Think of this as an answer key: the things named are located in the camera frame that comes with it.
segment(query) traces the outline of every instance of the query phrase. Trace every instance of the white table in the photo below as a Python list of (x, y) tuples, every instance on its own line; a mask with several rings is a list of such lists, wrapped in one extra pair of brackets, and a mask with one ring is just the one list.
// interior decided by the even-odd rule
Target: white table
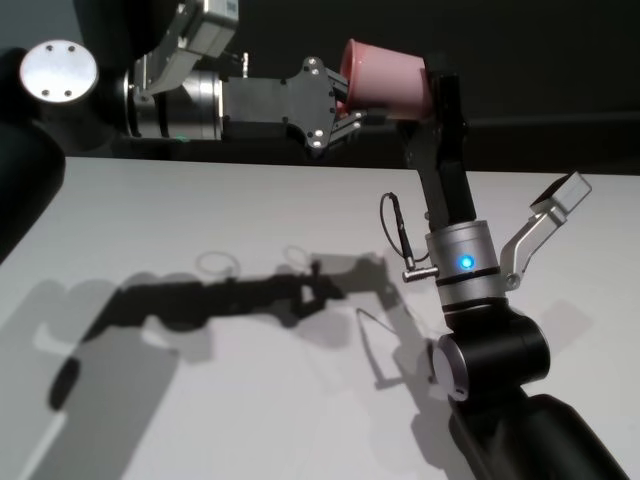
[[(556, 177), (470, 174), (497, 248)], [(528, 391), (573, 405), (640, 478), (640, 178), (587, 178), (593, 194), (511, 299), (552, 349)], [(0, 266), (0, 478), (471, 479), (423, 363), (422, 336), (446, 331), (435, 287), (401, 283), (378, 221), (386, 191), (423, 252), (413, 172), (69, 159)], [(157, 305), (184, 293), (167, 283), (189, 285), (172, 315), (197, 317), (207, 286), (302, 273), (314, 256), (346, 298), (296, 328), (280, 325), (286, 301), (192, 332), (160, 321)], [(118, 289), (146, 293), (118, 303)], [(107, 306), (111, 323), (142, 319), (79, 344)]]

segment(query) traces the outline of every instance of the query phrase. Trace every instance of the dark wall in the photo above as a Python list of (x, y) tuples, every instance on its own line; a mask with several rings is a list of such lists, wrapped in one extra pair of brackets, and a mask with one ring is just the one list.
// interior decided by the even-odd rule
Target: dark wall
[(349, 38), (446, 53), (470, 118), (640, 110), (640, 2), (270, 0), (241, 3), (233, 46), (255, 75), (308, 55), (339, 68)]
[[(174, 2), (10, 2), (0, 18), (0, 44), (29, 47), (55, 36), (77, 39), (80, 30), (85, 40), (87, 32), (95, 37), (101, 25), (80, 28), (73, 3), (94, 22), (109, 18), (102, 25), (105, 32), (122, 31), (140, 42), (145, 32), (162, 31), (158, 22), (166, 15), (159, 12)], [(472, 168), (640, 170), (637, 0), (241, 0), (240, 7), (240, 28), (230, 50), (250, 52), (252, 76), (293, 75), (309, 55), (337, 69), (352, 37), (419, 55), (445, 53), (461, 76)], [(116, 25), (120, 12), (130, 18)], [(104, 51), (127, 53), (126, 48)], [(363, 137), (360, 145), (327, 162), (402, 164), (394, 135)], [(223, 161), (266, 162), (274, 156), (280, 163), (303, 161), (295, 146), (269, 148), (277, 155), (256, 154), (264, 151), (262, 145), (147, 144), (116, 150), (155, 158), (193, 160), (210, 151)]]

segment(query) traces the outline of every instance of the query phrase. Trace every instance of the plastic cup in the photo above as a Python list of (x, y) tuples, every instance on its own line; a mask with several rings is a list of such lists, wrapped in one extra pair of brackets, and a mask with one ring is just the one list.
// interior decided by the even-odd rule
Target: plastic cup
[(385, 108), (389, 118), (420, 120), (431, 115), (433, 100), (424, 60), (349, 40), (340, 74), (349, 81), (345, 110)]

